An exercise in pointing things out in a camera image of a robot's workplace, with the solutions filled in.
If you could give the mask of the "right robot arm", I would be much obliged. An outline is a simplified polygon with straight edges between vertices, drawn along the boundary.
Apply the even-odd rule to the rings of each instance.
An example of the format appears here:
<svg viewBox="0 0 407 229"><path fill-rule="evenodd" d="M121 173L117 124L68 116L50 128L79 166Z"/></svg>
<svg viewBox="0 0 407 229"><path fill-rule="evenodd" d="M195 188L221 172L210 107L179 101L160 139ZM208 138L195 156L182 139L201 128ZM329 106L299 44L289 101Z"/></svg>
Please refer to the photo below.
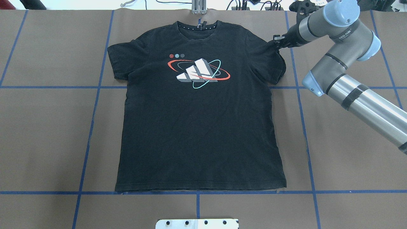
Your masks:
<svg viewBox="0 0 407 229"><path fill-rule="evenodd" d="M296 13L296 24L273 37L277 48L300 47L324 36L334 42L302 85L318 97L331 97L406 154L406 112L346 74L355 61L366 61L381 48L380 39L359 19L357 1L332 0L316 6L299 0L289 10Z"/></svg>

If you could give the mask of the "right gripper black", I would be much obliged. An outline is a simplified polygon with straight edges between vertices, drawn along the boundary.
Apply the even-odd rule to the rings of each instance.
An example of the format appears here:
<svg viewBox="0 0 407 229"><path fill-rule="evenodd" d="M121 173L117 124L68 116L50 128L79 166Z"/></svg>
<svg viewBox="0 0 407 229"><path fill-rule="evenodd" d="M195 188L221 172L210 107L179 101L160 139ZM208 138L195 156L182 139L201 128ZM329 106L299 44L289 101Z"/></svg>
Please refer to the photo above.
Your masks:
<svg viewBox="0 0 407 229"><path fill-rule="evenodd" d="M297 34L295 31L287 32L283 35L273 35L272 46L274 50L280 50L281 48L293 48L297 45Z"/></svg>

